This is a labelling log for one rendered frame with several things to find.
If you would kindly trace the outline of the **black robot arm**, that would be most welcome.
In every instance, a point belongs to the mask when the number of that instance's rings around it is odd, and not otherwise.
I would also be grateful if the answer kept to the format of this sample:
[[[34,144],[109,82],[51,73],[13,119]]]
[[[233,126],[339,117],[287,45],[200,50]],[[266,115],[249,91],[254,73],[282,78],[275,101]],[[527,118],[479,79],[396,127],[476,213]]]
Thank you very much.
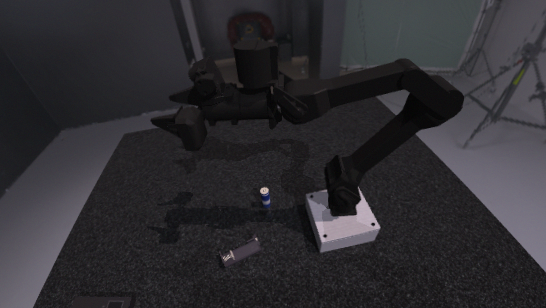
[[[295,80],[278,69],[277,42],[241,41],[233,51],[238,79],[244,85],[239,93],[241,117],[269,119],[271,130],[282,116],[292,124],[304,124],[342,104],[404,89],[410,92],[403,110],[376,135],[351,156],[335,155],[326,163],[325,183],[333,217],[357,215],[361,201],[358,186],[365,172],[418,131],[442,125],[463,108],[461,91],[406,58],[330,79]],[[211,56],[195,62],[188,76],[203,106],[226,101],[225,89],[233,85],[224,82]]]

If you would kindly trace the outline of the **blue and white battery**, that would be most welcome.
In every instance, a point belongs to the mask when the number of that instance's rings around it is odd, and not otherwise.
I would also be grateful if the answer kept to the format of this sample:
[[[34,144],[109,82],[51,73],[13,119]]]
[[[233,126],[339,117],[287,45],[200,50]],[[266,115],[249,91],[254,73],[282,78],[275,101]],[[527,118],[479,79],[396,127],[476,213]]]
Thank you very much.
[[[264,208],[269,208],[271,206],[271,202],[270,202],[270,195],[269,195],[268,188],[262,188],[260,190],[260,194],[261,194],[261,200],[262,200],[263,207]]]

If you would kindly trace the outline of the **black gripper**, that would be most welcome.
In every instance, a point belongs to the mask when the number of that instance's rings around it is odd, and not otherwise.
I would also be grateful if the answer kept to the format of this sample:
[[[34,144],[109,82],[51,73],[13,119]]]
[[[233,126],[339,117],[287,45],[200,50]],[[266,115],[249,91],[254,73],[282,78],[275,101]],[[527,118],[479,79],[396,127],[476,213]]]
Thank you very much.
[[[201,104],[201,95],[195,87],[194,85],[169,95],[169,100],[196,105],[198,108],[181,106],[176,113],[150,120],[155,126],[179,136],[186,151],[198,151],[203,146],[208,133],[205,120],[210,126],[215,126],[217,121],[225,120],[230,120],[231,125],[237,125],[238,120],[243,120],[239,106],[239,93],[242,87],[237,88],[237,83],[225,89],[225,92],[228,92],[226,101],[206,106]]]

